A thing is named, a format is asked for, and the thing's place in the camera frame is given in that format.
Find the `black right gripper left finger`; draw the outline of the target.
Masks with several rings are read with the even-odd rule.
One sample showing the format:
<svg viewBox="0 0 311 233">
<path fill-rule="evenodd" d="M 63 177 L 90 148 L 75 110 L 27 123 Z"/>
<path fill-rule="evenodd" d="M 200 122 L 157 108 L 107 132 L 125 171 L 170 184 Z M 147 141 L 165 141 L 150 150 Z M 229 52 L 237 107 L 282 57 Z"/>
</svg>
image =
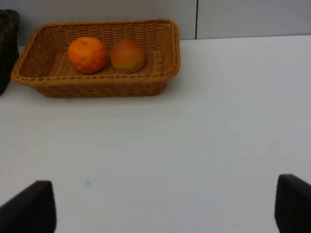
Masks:
<svg viewBox="0 0 311 233">
<path fill-rule="evenodd" d="M 36 181 L 0 206 L 2 233 L 53 233 L 56 204 L 51 181 Z"/>
</svg>

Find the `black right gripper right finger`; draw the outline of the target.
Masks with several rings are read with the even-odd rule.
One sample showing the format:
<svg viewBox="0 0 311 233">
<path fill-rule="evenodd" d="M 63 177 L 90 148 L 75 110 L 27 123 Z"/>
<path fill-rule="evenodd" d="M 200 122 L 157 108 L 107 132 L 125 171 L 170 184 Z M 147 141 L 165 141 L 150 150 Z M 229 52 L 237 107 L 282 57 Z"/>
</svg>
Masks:
<svg viewBox="0 0 311 233">
<path fill-rule="evenodd" d="M 279 175 L 275 221 L 280 233 L 311 232 L 311 185 L 293 174 Z"/>
</svg>

